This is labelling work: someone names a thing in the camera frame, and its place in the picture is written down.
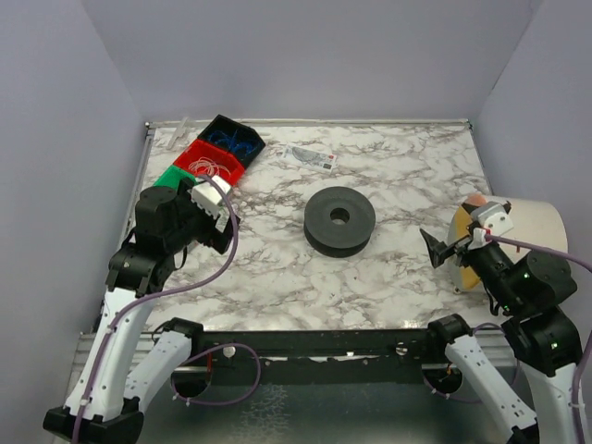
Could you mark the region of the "black cable spool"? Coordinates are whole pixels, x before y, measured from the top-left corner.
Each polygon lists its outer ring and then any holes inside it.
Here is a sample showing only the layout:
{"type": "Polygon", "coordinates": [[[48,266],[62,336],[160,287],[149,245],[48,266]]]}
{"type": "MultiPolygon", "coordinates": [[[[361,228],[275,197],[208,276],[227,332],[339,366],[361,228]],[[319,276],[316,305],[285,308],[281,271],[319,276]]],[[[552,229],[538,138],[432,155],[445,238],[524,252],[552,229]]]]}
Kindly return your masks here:
{"type": "Polygon", "coordinates": [[[375,226],[374,206],[351,188],[324,188],[304,208],[304,236],[325,256],[346,258],[359,253],[370,241],[375,226]]]}

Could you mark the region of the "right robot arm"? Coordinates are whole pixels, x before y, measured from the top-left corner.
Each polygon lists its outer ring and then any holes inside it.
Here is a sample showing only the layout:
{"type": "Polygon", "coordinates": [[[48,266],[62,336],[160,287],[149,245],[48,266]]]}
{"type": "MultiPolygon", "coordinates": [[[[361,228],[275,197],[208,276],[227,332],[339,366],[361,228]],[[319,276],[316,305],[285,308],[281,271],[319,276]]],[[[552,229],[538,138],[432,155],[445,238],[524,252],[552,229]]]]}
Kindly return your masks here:
{"type": "Polygon", "coordinates": [[[591,440],[581,376],[589,350],[561,310],[577,285],[566,253],[525,243],[527,254],[513,262],[500,248],[502,237],[487,234],[471,250],[471,237],[447,245],[421,233],[433,267],[457,256],[472,268],[489,295],[492,314],[503,313],[501,331],[524,371],[534,405],[528,407],[479,346],[475,331],[452,314],[428,325],[442,354],[461,372],[509,443],[588,443],[591,440]]]}

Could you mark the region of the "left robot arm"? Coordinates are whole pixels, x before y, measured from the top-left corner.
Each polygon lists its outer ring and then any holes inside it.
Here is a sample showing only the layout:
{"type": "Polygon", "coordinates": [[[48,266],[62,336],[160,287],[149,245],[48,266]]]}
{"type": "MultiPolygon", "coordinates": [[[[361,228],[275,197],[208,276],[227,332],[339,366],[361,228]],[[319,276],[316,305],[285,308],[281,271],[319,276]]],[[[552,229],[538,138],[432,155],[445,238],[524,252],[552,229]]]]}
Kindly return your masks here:
{"type": "Polygon", "coordinates": [[[175,257],[197,242],[233,259],[239,219],[216,224],[230,185],[218,176],[182,179],[176,188],[145,189],[136,224],[110,259],[101,320],[79,380],[44,419],[45,431],[70,443],[135,443],[146,411],[164,385],[189,405],[204,403],[210,383],[263,385],[349,383],[357,376],[383,382],[389,370],[411,382],[424,364],[445,362],[435,329],[208,332],[201,324],[165,322],[152,349],[134,354],[175,257]]]}

